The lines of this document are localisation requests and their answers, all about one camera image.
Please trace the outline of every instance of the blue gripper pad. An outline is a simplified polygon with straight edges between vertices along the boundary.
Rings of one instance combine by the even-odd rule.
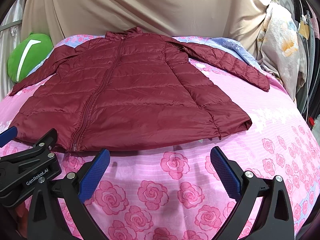
[[[3,133],[0,134],[0,148],[5,146],[8,142],[13,140],[18,135],[18,129],[13,126],[8,130],[5,130]]]
[[[80,182],[78,197],[82,203],[92,197],[109,163],[110,152],[103,149]]]
[[[216,170],[229,197],[238,202],[241,198],[241,182],[220,151],[217,147],[211,149],[210,160],[212,166]]]

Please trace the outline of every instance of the zipper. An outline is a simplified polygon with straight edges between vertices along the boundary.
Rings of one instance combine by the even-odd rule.
[[[72,139],[72,143],[71,143],[72,151],[76,151],[77,148],[79,147],[79,145],[78,145],[79,144],[79,138],[81,138],[81,136],[82,136],[82,134],[83,134],[83,132],[84,132],[86,126],[87,126],[90,109],[91,109],[93,103],[95,102],[97,96],[99,95],[99,93],[103,90],[105,85],[108,83],[108,81],[109,81],[109,79],[111,77],[112,71],[116,68],[116,66],[119,63],[119,60],[120,60],[120,57],[121,57],[121,49],[123,47],[123,42],[124,42],[124,38],[121,37],[121,42],[120,42],[120,45],[119,45],[118,51],[117,51],[117,57],[116,57],[115,62],[113,63],[113,66],[104,73],[104,76],[102,78],[102,82],[100,83],[100,86],[91,95],[91,97],[89,98],[89,100],[87,101],[87,103],[86,103],[86,105],[84,107],[84,115],[83,115],[83,118],[81,120],[81,124],[80,124],[78,130],[75,132],[75,134],[73,136],[73,139]]]

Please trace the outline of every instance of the jacket collar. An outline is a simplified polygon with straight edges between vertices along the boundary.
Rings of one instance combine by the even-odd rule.
[[[132,29],[129,29],[129,30],[126,30],[126,31],[120,32],[120,33],[113,33],[113,32],[108,31],[104,38],[110,39],[110,40],[118,40],[121,38],[135,38],[141,34],[143,34],[143,31],[141,30],[141,28],[134,27]]]

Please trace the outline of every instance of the jacket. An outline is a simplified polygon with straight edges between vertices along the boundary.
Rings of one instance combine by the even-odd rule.
[[[57,47],[13,87],[10,96],[55,74],[10,126],[31,143],[55,128],[67,151],[144,150],[248,130],[250,117],[189,56],[269,90],[264,75],[226,52],[136,27]]]

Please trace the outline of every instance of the metal screw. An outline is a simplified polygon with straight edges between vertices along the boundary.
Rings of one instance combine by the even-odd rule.
[[[244,173],[248,178],[252,178],[253,177],[253,173],[251,171],[246,171]]]
[[[38,179],[38,181],[39,181],[39,183],[44,183],[45,178],[44,178],[44,177],[40,177],[40,178]]]
[[[279,176],[279,175],[277,175],[277,176],[276,176],[276,180],[279,181],[279,182],[281,182],[281,181],[282,181],[282,177]]]
[[[75,174],[74,172],[69,172],[69,173],[67,174],[67,178],[68,178],[68,179],[73,179],[75,176],[76,176],[76,174]]]

